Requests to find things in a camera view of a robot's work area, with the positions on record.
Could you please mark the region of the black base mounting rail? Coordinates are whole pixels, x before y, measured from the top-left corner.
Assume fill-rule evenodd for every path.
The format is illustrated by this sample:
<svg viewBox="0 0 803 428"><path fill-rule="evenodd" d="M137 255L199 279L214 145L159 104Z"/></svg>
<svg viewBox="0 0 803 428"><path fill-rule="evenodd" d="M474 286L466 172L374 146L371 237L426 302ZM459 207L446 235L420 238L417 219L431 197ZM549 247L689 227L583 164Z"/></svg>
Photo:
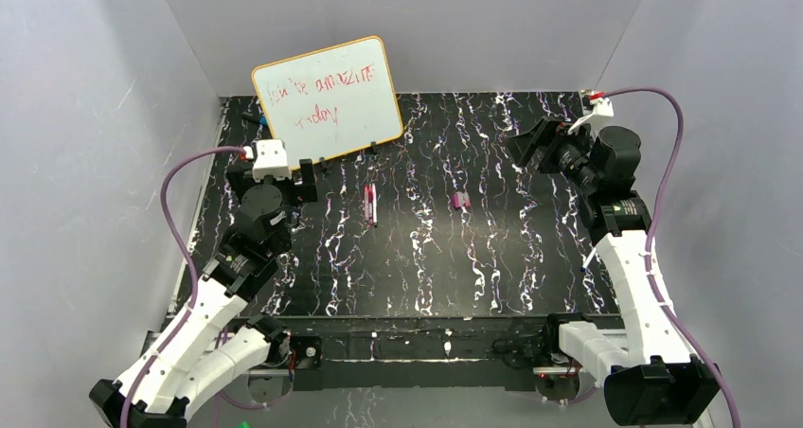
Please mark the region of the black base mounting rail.
<svg viewBox="0 0 803 428"><path fill-rule="evenodd" d="M291 333L294 388L502 387L569 398L577 362L541 351L532 315L281 316Z"/></svg>

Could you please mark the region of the red gel pen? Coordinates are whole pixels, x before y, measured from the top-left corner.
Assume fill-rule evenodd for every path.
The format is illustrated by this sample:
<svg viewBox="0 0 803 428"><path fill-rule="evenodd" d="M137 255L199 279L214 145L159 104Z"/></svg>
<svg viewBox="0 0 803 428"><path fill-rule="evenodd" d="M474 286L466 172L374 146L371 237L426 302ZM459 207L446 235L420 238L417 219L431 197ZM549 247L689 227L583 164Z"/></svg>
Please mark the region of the red gel pen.
<svg viewBox="0 0 803 428"><path fill-rule="evenodd" d="M370 198L370 202L371 202L370 218L371 218L371 225L373 227L376 227L378 225L378 222L379 222L378 210L377 210L377 206L378 206L377 197L378 197L378 195L377 195L376 184L372 183L371 186L370 186L370 189L369 189L369 198Z"/></svg>

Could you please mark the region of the small orange-framed whiteboard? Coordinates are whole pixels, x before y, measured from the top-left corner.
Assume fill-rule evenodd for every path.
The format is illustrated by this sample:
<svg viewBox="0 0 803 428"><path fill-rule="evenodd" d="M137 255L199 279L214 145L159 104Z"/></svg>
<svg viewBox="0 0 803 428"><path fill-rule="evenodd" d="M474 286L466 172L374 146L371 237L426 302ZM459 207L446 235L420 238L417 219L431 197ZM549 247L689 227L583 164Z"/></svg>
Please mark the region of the small orange-framed whiteboard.
<svg viewBox="0 0 803 428"><path fill-rule="evenodd" d="M402 136L384 42L369 36L256 67L251 80L270 134L299 161L331 160Z"/></svg>

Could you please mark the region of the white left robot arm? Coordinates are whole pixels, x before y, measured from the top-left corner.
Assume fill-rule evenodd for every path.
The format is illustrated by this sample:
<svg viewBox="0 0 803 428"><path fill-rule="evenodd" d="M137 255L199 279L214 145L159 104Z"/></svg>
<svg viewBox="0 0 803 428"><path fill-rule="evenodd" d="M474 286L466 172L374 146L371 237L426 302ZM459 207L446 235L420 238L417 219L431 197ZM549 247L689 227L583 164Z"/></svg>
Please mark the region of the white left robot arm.
<svg viewBox="0 0 803 428"><path fill-rule="evenodd" d="M269 314L249 318L219 348L211 343L279 271L292 248L291 221L317 199L313 162L301 178L268 174L263 158L228 173L240 206L192 293L141 357L118 377L99 380L89 399L110 427L185 427L208 400L261 365L292 367L291 332Z"/></svg>

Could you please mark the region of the pink highlighter pen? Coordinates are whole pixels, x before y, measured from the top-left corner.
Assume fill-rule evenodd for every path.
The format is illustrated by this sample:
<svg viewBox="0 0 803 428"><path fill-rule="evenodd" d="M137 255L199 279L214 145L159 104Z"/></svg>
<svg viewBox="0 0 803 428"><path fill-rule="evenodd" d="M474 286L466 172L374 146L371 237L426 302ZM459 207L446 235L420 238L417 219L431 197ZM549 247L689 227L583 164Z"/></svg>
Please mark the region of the pink highlighter pen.
<svg viewBox="0 0 803 428"><path fill-rule="evenodd" d="M373 204L371 200L371 188L369 185L364 187L364 217L368 225L372 225Z"/></svg>

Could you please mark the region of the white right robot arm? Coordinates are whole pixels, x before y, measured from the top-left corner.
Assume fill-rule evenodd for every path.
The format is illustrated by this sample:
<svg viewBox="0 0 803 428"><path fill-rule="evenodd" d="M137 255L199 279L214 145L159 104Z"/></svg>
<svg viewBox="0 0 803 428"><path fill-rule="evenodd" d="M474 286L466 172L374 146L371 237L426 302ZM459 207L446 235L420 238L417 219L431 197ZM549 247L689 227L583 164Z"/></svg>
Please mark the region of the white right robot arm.
<svg viewBox="0 0 803 428"><path fill-rule="evenodd" d="M569 132L560 120L543 117L506 145L515 167L535 159L539 172L558 173L575 187L623 322L624 339L616 342L586 314L550 314L527 348L533 364L578 366L601 389L619 426L700 426L721 387L667 315L670 301L660 293L657 261L647 251L651 216L633 190L639 136L619 126Z"/></svg>

